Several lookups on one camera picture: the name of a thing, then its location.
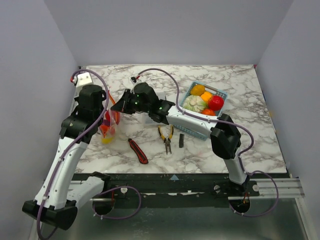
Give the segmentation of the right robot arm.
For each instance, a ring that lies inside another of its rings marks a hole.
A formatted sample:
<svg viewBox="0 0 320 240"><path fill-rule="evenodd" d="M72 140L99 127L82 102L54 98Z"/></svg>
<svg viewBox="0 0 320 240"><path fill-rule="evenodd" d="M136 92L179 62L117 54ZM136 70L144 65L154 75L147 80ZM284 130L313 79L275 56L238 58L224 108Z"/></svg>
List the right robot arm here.
<svg viewBox="0 0 320 240"><path fill-rule="evenodd" d="M239 160L241 133L230 116L222 114L220 118L210 118L185 110L160 99L145 82L135 85L132 90L126 89L111 110L128 115L147 113L156 123L181 126L206 136L211 140L214 154L224 160L231 181L230 191L236 196L247 192L249 177Z"/></svg>

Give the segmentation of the red black utility knife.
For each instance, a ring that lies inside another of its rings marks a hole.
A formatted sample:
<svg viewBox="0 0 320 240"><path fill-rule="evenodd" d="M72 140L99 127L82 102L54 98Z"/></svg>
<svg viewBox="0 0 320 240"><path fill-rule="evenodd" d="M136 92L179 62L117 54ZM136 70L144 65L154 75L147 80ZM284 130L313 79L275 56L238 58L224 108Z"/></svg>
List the red black utility knife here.
<svg viewBox="0 0 320 240"><path fill-rule="evenodd" d="M147 156L145 155L145 153L142 151L142 149L138 146L138 144L131 138L128 139L128 143L129 143L130 148L136 154L138 161L143 165L148 164L149 160L148 160Z"/></svg>

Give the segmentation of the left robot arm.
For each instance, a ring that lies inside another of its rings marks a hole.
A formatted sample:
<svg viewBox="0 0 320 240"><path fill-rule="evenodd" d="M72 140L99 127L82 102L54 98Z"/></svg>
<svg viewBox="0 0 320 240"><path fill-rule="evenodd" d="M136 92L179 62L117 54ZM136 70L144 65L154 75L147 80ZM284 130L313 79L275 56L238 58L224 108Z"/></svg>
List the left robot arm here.
<svg viewBox="0 0 320 240"><path fill-rule="evenodd" d="M24 213L42 223L68 230L79 208L96 195L104 198L110 194L109 177L100 172L90 174L84 184L69 190L78 162L102 123L106 98L106 92L98 85L89 84L80 90L75 99L78 105L61 124L48 176L34 199L24 202Z"/></svg>

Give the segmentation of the red apple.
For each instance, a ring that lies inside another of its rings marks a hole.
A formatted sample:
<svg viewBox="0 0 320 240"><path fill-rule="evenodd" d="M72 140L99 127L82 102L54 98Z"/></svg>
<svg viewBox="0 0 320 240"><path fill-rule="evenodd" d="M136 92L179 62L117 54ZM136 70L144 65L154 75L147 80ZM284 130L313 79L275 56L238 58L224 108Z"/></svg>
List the red apple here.
<svg viewBox="0 0 320 240"><path fill-rule="evenodd" d="M213 95L207 102L208 108L212 111L219 111L224 105L224 99L218 95Z"/></svg>

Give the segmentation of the clear zip top bag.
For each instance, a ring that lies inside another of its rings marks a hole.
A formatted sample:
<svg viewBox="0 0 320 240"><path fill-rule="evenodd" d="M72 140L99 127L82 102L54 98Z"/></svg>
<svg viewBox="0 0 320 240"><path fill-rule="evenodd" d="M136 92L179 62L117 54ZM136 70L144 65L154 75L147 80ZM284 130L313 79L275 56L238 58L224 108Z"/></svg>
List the clear zip top bag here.
<svg viewBox="0 0 320 240"><path fill-rule="evenodd" d="M105 145L113 141L116 136L116 128L120 123L120 113L111 110L111 107L115 103L114 98L109 92L108 109L104 113L102 124L99 126L101 143Z"/></svg>

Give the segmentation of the purple onion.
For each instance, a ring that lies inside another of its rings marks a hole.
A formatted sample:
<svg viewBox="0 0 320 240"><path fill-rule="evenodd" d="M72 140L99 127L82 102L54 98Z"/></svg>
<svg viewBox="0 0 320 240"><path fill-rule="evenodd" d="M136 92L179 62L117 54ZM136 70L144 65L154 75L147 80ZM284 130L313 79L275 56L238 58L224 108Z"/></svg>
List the purple onion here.
<svg viewBox="0 0 320 240"><path fill-rule="evenodd" d="M109 126L111 125L111 121L108 120L108 119L104 119L104 120L102 121L102 124L103 124L104 126L109 127Z"/></svg>

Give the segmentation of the orange carrot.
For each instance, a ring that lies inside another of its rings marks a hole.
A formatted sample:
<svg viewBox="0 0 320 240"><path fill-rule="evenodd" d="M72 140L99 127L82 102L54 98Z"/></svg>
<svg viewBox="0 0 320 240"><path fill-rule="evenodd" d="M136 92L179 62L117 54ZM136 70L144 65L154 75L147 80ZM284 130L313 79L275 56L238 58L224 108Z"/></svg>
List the orange carrot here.
<svg viewBox="0 0 320 240"><path fill-rule="evenodd" d="M110 112L110 110L107 110L104 113L103 120L104 119L110 120L110 126L105 126L105 125L101 124L100 127L99 127L101 134L104 135L104 136L105 135L114 135L113 134L113 128L112 128L114 120L113 120L112 113Z"/></svg>

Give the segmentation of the white cauliflower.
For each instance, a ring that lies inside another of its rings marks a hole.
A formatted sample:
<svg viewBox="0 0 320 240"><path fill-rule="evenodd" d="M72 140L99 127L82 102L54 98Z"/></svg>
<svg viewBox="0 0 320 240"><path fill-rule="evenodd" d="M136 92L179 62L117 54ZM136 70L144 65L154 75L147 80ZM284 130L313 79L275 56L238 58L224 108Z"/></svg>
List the white cauliflower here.
<svg viewBox="0 0 320 240"><path fill-rule="evenodd" d="M182 107L186 110L201 113L204 109L207 108L207 103L197 95L189 95L185 98Z"/></svg>

